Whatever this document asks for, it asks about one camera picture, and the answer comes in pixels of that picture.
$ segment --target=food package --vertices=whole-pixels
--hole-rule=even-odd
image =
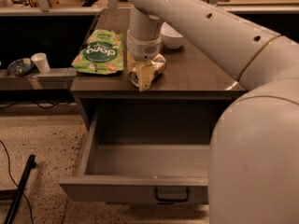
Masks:
[[[79,72],[109,75],[123,70],[122,34],[107,30],[95,30],[87,40],[72,66]]]
[[[166,59],[161,54],[144,62],[138,62],[128,51],[127,59],[129,78],[131,82],[139,88],[139,91],[148,90],[152,80],[166,69]]]

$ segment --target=drawer front panel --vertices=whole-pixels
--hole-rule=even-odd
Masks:
[[[74,201],[144,204],[206,204],[207,187],[62,184]]]

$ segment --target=white bowl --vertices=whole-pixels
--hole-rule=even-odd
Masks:
[[[170,49],[179,49],[185,43],[185,37],[166,22],[161,27],[161,39]]]

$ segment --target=table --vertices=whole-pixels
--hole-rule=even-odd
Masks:
[[[128,23],[129,8],[106,9],[96,28],[123,32],[125,44]],[[73,200],[207,203],[210,137],[246,91],[189,42],[161,53],[167,69],[148,91],[126,64],[113,76],[76,75],[71,92],[89,135],[78,175],[60,181]]]

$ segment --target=drawer handle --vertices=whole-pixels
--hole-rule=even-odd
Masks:
[[[155,188],[155,198],[160,203],[186,203],[190,199],[190,191],[189,189],[186,189],[186,197],[182,199],[160,198],[159,191],[157,188]]]

